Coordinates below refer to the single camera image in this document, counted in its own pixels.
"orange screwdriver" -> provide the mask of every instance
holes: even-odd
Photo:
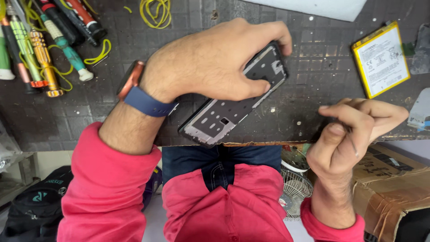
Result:
[[[57,79],[55,78],[55,72],[51,63],[51,58],[48,53],[48,49],[43,39],[42,33],[32,29],[30,31],[31,44],[34,47],[34,53],[36,54],[37,61],[40,66],[44,68],[46,81],[48,82],[49,91],[46,91],[48,97],[56,97],[64,94],[58,86]]]

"black backpack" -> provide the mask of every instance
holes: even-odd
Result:
[[[63,166],[12,201],[0,242],[54,242],[63,218],[61,198],[73,174]]]

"black phone case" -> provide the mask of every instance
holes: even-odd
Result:
[[[252,80],[267,80],[271,88],[261,96],[241,101],[208,99],[178,128],[179,134],[211,148],[276,90],[288,78],[277,42],[271,41],[257,53],[243,73]]]

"fan grille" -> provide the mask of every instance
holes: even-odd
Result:
[[[281,175],[284,179],[282,197],[286,196],[286,200],[291,200],[291,202],[281,204],[287,212],[287,216],[284,220],[300,221],[300,205],[305,198],[312,196],[312,184],[307,178],[293,171],[281,169]]]

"workbench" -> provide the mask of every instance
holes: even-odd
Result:
[[[100,14],[101,25],[108,31],[106,38],[112,42],[109,57],[95,67],[88,66],[96,78],[81,82],[74,71],[67,76],[73,90],[56,98],[44,93],[23,94],[23,83],[18,78],[0,82],[0,113],[23,151],[73,150],[82,130],[92,122],[103,121],[115,106],[116,89],[133,60],[147,60],[175,39],[236,17],[253,24],[284,21],[294,46],[293,54],[285,58],[290,75],[286,82],[222,141],[230,145],[314,142],[326,124],[317,114],[320,105],[335,104],[342,97],[365,97],[351,43],[387,20],[398,21],[404,43],[415,42],[419,26],[430,22],[428,0],[368,0],[355,22],[319,16],[310,20],[311,15],[238,0],[171,0],[172,23],[166,29],[157,30],[143,22],[137,0],[89,2]],[[83,58],[96,57],[101,52],[101,47],[94,48],[88,43],[75,49]],[[55,66],[63,71],[69,69],[60,50],[53,49],[51,54]],[[430,87],[430,74],[412,75],[410,80],[375,99],[410,110],[426,87]],[[199,94],[179,97],[180,105],[166,119],[155,144],[194,144],[180,137],[177,128],[205,99]],[[418,132],[403,122],[378,140],[429,138],[430,132]]]

